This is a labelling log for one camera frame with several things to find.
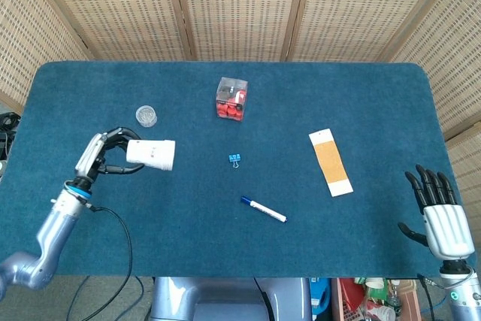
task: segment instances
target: white marker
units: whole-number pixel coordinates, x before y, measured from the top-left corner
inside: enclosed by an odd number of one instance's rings
[[[248,204],[250,207],[254,207],[257,210],[260,210],[261,212],[268,214],[269,216],[275,218],[276,220],[279,220],[280,222],[287,221],[286,216],[283,216],[282,214],[277,213],[275,210],[271,210],[270,208],[267,208],[262,204],[259,204],[253,201],[252,199],[250,199],[249,197],[246,197],[245,195],[243,195],[240,199],[243,203]]]

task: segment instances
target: clear plastic box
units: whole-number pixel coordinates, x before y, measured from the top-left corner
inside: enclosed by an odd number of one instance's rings
[[[241,121],[247,100],[247,81],[222,77],[216,94],[217,115]]]

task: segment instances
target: metal robot arm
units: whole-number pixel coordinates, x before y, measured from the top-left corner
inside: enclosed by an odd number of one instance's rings
[[[465,259],[475,252],[464,209],[455,199],[447,177],[416,166],[421,183],[410,172],[406,178],[414,190],[424,218],[426,235],[411,231],[404,223],[399,229],[411,240],[429,248],[443,261],[440,276],[456,321],[481,321],[481,287],[475,270]]]
[[[131,174],[144,166],[137,164],[127,168],[105,165],[105,152],[114,147],[126,151],[129,138],[140,139],[132,130],[122,127],[92,138],[75,167],[75,178],[66,181],[57,199],[52,199],[52,210],[37,233],[41,255],[17,252],[0,264],[0,301],[5,297],[8,285],[41,289],[51,281],[60,253],[83,206],[91,197],[90,187],[99,173]]]

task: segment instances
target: table surface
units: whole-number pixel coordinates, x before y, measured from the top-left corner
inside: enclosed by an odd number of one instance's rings
[[[217,118],[221,77],[249,81],[244,121]],[[142,128],[136,109],[153,106]],[[396,226],[423,230],[404,171],[453,179],[428,79],[414,64],[52,62],[42,66],[0,186],[0,259],[35,233],[90,138],[115,126],[177,142],[174,170],[100,175],[92,203],[126,221],[137,275],[415,277],[439,262]],[[353,193],[332,198],[308,135],[330,128]],[[122,152],[107,155],[122,162]],[[228,155],[239,153],[234,169]],[[241,203],[287,215],[281,223]],[[124,274],[126,240],[85,210],[61,274]]]

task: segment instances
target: wicker screen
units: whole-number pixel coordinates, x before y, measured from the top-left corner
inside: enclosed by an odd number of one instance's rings
[[[281,59],[292,0],[187,0],[200,60]]]
[[[375,61],[418,0],[306,0],[292,60]]]
[[[47,0],[0,0],[0,91],[16,112],[40,65],[87,58]]]
[[[470,228],[481,247],[481,123],[447,145]]]
[[[171,0],[61,0],[101,59],[182,60]]]
[[[481,111],[481,0],[438,0],[393,59],[428,73],[444,131]]]

